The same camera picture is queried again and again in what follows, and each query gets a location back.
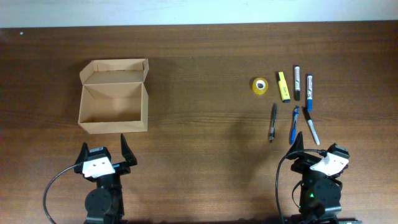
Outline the yellow tape roll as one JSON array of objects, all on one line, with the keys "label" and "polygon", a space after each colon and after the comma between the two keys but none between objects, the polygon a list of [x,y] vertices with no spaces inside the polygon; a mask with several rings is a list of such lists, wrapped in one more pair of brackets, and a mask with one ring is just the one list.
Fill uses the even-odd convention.
[{"label": "yellow tape roll", "polygon": [[255,78],[252,83],[252,90],[257,95],[263,95],[267,92],[269,87],[268,81],[265,78]]}]

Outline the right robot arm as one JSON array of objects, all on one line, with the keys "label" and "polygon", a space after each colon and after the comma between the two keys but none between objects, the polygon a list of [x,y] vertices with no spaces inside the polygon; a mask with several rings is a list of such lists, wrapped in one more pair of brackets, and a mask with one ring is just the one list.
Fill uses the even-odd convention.
[{"label": "right robot arm", "polygon": [[347,149],[332,144],[327,150],[313,150],[314,156],[303,145],[298,133],[287,159],[293,160],[290,169],[302,175],[296,185],[300,187],[299,214],[291,216],[292,223],[361,223],[355,218],[338,218],[343,183],[338,177],[348,168]]}]

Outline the cardboard box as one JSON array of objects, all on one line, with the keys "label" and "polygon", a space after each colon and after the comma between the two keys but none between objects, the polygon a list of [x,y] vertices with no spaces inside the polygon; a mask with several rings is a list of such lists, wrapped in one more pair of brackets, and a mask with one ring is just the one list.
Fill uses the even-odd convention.
[{"label": "cardboard box", "polygon": [[92,60],[81,72],[78,124],[89,134],[148,130],[146,58]]}]

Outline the black whiteboard marker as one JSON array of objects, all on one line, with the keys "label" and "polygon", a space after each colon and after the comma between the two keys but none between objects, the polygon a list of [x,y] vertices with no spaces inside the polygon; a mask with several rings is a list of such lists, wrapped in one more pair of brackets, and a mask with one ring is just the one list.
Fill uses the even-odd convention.
[{"label": "black whiteboard marker", "polygon": [[300,101],[300,67],[296,65],[294,67],[295,76],[295,100]]}]

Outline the yellow highlighter marker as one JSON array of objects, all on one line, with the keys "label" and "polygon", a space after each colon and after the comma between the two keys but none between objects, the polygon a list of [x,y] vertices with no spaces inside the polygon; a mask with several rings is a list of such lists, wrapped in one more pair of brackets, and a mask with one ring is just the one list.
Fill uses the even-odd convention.
[{"label": "yellow highlighter marker", "polygon": [[279,85],[279,90],[280,90],[280,95],[282,98],[283,103],[289,103],[290,102],[290,95],[289,95],[289,89],[287,87],[287,83],[284,77],[283,72],[278,72],[277,73],[277,81]]}]

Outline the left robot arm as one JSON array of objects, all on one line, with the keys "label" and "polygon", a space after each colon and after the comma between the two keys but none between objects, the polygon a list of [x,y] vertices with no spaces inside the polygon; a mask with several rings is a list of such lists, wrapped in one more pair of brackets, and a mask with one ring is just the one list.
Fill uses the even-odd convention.
[{"label": "left robot arm", "polygon": [[88,149],[83,143],[75,161],[74,172],[94,182],[96,188],[85,199],[85,223],[121,223],[124,216],[121,176],[130,174],[137,159],[121,135],[121,154],[124,161],[113,164],[107,147]]}]

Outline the blue whiteboard marker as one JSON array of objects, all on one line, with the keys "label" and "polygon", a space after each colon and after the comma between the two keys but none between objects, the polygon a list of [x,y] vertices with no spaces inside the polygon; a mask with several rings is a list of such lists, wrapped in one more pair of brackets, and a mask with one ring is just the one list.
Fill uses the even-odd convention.
[{"label": "blue whiteboard marker", "polygon": [[311,111],[313,109],[313,75],[307,75],[307,109]]}]

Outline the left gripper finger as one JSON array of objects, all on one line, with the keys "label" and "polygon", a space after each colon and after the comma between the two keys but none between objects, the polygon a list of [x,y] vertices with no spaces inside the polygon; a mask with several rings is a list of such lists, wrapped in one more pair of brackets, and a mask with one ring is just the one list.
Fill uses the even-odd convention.
[{"label": "left gripper finger", "polygon": [[136,164],[137,159],[127,144],[124,134],[121,134],[121,153],[128,164]]},{"label": "left gripper finger", "polygon": [[84,142],[81,147],[81,151],[75,161],[74,170],[83,170],[83,163],[87,161],[88,153],[89,153],[88,145],[86,142]]}]

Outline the black ballpoint pen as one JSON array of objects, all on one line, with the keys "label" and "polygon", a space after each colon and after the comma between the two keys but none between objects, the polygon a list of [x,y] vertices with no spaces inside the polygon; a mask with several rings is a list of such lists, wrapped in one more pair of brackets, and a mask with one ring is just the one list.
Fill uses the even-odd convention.
[{"label": "black ballpoint pen", "polygon": [[272,114],[271,114],[271,126],[270,126],[270,133],[269,133],[269,142],[272,142],[275,138],[275,121],[277,116],[277,103],[273,104],[272,107]]}]

